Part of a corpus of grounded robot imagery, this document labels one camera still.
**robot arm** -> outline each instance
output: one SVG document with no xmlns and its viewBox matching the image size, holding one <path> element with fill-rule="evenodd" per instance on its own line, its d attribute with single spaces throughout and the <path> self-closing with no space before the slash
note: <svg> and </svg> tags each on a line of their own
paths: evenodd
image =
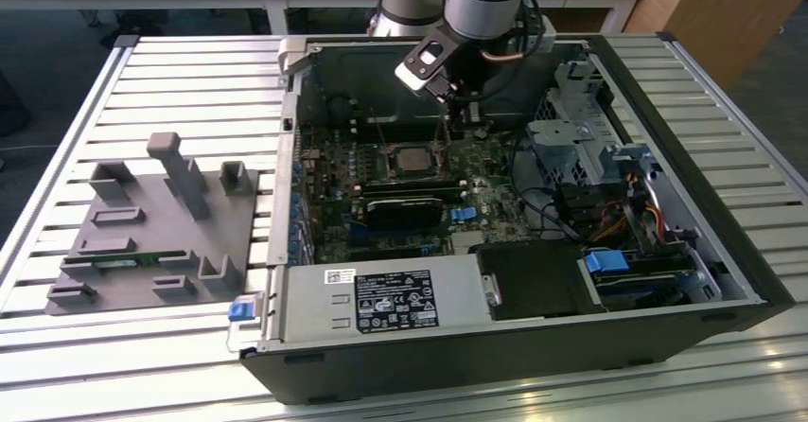
<svg viewBox="0 0 808 422">
<path fill-rule="evenodd" d="M 387 3 L 383 0 L 381 15 Z M 508 47 L 521 3 L 523 0 L 445 0 L 443 22 L 429 29 L 395 69 L 413 92 L 425 91 L 439 102 L 455 104 L 488 96 L 479 93 L 499 64 L 519 60 L 535 51 L 535 47 L 521 48 L 517 53 L 496 56 Z"/>
</svg>

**metal frame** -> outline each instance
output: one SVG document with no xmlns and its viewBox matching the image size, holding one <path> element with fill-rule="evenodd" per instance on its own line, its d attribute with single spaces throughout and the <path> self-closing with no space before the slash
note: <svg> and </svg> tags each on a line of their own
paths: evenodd
<svg viewBox="0 0 808 422">
<path fill-rule="evenodd" d="M 3 312 L 3 304 L 8 299 L 13 282 L 21 272 L 21 266 L 19 264 L 15 266 L 13 259 L 17 255 L 27 255 L 32 250 L 36 231 L 43 228 L 43 216 L 40 214 L 47 212 L 56 204 L 51 195 L 55 187 L 67 181 L 68 174 L 64 170 L 69 163 L 69 156 L 80 143 L 85 141 L 85 130 L 95 124 L 99 115 L 97 107 L 107 102 L 113 82 L 117 80 L 129 55 L 131 48 L 112 48 L 99 78 L 96 78 L 89 88 L 89 94 L 76 113 L 76 120 L 67 130 L 60 147 L 36 184 L 35 192 L 13 225 L 12 232 L 5 239 L 0 250 L 0 312 Z"/>
<path fill-rule="evenodd" d="M 601 32 L 621 32 L 637 0 L 539 0 L 544 8 L 608 9 Z M 291 8 L 375 8 L 377 0 L 0 0 L 0 9 L 264 9 L 275 35 L 289 34 Z"/>
<path fill-rule="evenodd" d="M 653 35 L 608 38 L 796 298 L 795 308 L 744 332 L 711 338 L 660 364 L 384 396 L 327 407 L 284 407 L 236 363 L 236 355 L 225 350 L 225 304 L 136 310 L 72 320 L 40 315 L 44 304 L 39 288 L 47 288 L 55 278 L 48 263 L 59 259 L 59 247 L 65 242 L 69 246 L 69 230 L 60 225 L 69 224 L 71 216 L 76 218 L 76 206 L 71 204 L 87 197 L 81 184 L 64 183 L 68 178 L 59 174 L 63 163 L 56 159 L 12 234 L 16 241 L 33 243 L 27 250 L 44 255 L 29 260 L 25 252 L 17 252 L 17 245 L 8 245 L 11 242 L 0 255 L 0 262 L 15 268 L 13 275 L 4 268 L 0 295 L 5 311 L 0 314 L 4 416 L 28 420 L 199 421 L 321 417 L 333 422 L 449 417 L 516 421 L 540 420 L 548 414 L 561 422 L 801 418 L 808 395 L 808 223 L 805 207 L 788 205 L 800 200 L 799 185 L 787 181 L 784 166 L 763 151 L 756 129 L 747 129 L 744 121 L 717 107 L 721 92 L 700 80 L 697 66 L 691 66 L 677 52 L 665 50 Z M 267 37 L 148 41 L 223 43 L 263 39 Z M 77 143 L 79 136 L 92 132 L 92 106 L 115 82 L 108 72 L 116 64 L 123 65 L 127 50 L 117 51 L 117 60 L 107 62 L 60 147 L 57 155 L 64 159 L 84 152 L 84 146 L 75 146 L 71 139 Z M 680 97 L 687 97 L 687 103 L 668 106 Z M 233 105 L 233 115 L 244 108 Z M 641 141 L 632 121 L 619 109 L 616 114 L 633 141 Z M 735 149 L 743 149 L 744 155 Z M 752 156 L 768 165 L 751 165 Z M 56 192 L 60 205 L 49 207 L 55 200 L 48 199 Z M 269 233 L 267 220 L 259 217 L 253 225 L 257 240 L 252 255 L 261 260 L 267 257 L 267 242 L 260 241 Z M 49 229 L 40 231 L 43 223 Z M 24 285 L 15 287 L 19 278 L 24 278 Z M 249 278 L 252 287 L 263 288 L 265 276 L 252 273 Z"/>
<path fill-rule="evenodd" d="M 621 32 L 637 0 L 539 0 L 548 9 L 608 9 L 600 32 Z M 292 8 L 375 8 L 377 0 L 267 0 L 267 14 L 275 34 L 289 34 L 287 9 Z"/>
</svg>

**blue tab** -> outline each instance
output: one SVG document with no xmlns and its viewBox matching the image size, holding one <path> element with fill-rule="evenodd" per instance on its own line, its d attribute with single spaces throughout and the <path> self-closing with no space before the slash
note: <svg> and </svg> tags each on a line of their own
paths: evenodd
<svg viewBox="0 0 808 422">
<path fill-rule="evenodd" d="M 255 319 L 255 303 L 253 302 L 233 302 L 229 305 L 227 318 L 231 322 L 249 321 Z"/>
<path fill-rule="evenodd" d="M 583 259 L 591 273 L 621 273 L 629 270 L 629 263 L 619 250 L 596 250 Z"/>
<path fill-rule="evenodd" d="M 475 206 L 464 209 L 464 220 L 471 220 L 477 217 L 477 208 Z"/>
</svg>

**metal rail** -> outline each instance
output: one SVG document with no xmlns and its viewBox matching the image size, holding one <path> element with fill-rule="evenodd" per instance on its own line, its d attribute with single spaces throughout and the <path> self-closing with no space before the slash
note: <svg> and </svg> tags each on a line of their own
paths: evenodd
<svg viewBox="0 0 808 422">
<path fill-rule="evenodd" d="M 283 88 L 273 37 L 144 38 L 119 50 L 48 167 L 12 242 L 0 287 L 0 419 L 719 421 L 799 418 L 808 407 L 808 207 L 804 182 L 680 48 L 609 37 L 748 231 L 796 307 L 665 363 L 517 382 L 285 407 L 225 347 L 227 304 L 44 315 L 93 197 L 95 162 L 160 171 L 148 135 L 183 136 L 203 170 L 237 158 L 261 171 L 249 289 L 265 286 Z M 619 108 L 635 141 L 644 139 Z"/>
</svg>

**warning label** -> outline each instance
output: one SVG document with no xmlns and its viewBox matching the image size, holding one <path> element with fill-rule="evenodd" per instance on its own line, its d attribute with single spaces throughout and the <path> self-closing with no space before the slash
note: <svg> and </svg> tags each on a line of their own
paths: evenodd
<svg viewBox="0 0 808 422">
<path fill-rule="evenodd" d="M 356 275 L 356 328 L 363 334 L 439 325 L 429 271 Z"/>
</svg>

